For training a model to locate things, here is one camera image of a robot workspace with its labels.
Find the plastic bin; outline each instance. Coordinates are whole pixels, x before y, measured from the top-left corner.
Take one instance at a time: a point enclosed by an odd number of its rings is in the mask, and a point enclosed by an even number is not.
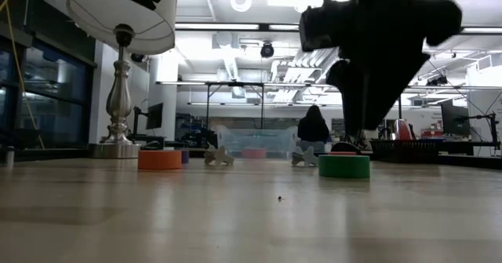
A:
[[[234,130],[217,126],[218,146],[243,159],[289,159],[296,146],[297,127],[286,130]]]

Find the lamp shade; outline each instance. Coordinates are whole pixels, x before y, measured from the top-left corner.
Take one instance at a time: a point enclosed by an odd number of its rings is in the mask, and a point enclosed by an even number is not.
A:
[[[131,0],[67,0],[75,23],[97,40],[118,48],[114,29],[127,24],[134,37],[127,50],[153,55],[174,47],[176,0],[160,0],[155,10]]]

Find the roll of tape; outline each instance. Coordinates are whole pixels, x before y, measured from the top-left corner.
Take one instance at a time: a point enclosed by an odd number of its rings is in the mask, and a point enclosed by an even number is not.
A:
[[[319,156],[319,176],[369,178],[369,157],[360,155]]]

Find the black basket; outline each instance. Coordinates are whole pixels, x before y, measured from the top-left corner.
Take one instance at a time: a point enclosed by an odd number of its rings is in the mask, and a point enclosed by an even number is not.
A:
[[[434,163],[442,141],[370,141],[373,159],[393,163]]]

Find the lamp base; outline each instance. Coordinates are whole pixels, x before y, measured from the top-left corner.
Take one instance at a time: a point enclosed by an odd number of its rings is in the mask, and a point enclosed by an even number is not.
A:
[[[137,159],[138,144],[89,144],[91,158],[95,159]]]

